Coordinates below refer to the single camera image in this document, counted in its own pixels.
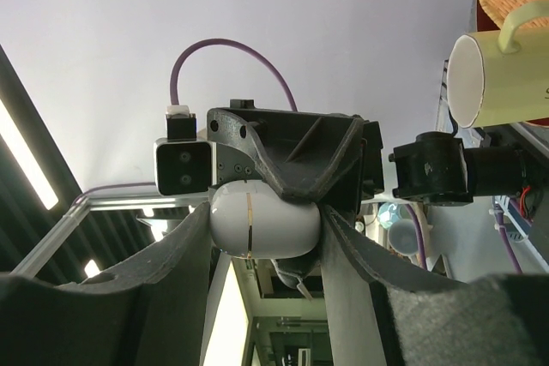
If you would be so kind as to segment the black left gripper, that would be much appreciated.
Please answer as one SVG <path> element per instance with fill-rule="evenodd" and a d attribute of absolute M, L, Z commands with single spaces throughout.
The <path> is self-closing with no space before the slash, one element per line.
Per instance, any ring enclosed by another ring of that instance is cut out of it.
<path fill-rule="evenodd" d="M 311 201 L 356 212 L 384 190 L 377 122 L 341 114 L 258 109 L 232 100 L 207 115 L 208 139 L 217 146 L 219 183 L 263 180 L 284 201 Z M 305 299 L 305 279 L 317 258 L 274 260 L 280 281 Z"/>

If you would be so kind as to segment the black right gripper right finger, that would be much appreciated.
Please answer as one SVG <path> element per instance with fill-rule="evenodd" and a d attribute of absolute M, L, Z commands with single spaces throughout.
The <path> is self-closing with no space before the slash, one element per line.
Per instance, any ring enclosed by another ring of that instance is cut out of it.
<path fill-rule="evenodd" d="M 337 365 L 545 365 L 548 278 L 470 284 L 392 255 L 321 209 L 323 289 Z"/>

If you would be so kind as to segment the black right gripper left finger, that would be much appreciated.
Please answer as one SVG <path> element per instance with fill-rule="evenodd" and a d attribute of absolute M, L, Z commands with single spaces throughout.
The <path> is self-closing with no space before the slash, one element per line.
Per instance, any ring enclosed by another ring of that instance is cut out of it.
<path fill-rule="evenodd" d="M 212 240 L 209 204 L 80 284 L 1 277 L 3 365 L 197 365 Z"/>

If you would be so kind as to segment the white oval charging case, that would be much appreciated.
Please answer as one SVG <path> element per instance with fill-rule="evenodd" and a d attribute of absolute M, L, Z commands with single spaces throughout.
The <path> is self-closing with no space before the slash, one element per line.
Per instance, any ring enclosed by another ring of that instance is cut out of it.
<path fill-rule="evenodd" d="M 261 180 L 220 186 L 210 201 L 214 244 L 240 259 L 289 259 L 312 251 L 321 217 L 313 202 L 282 200 Z"/>

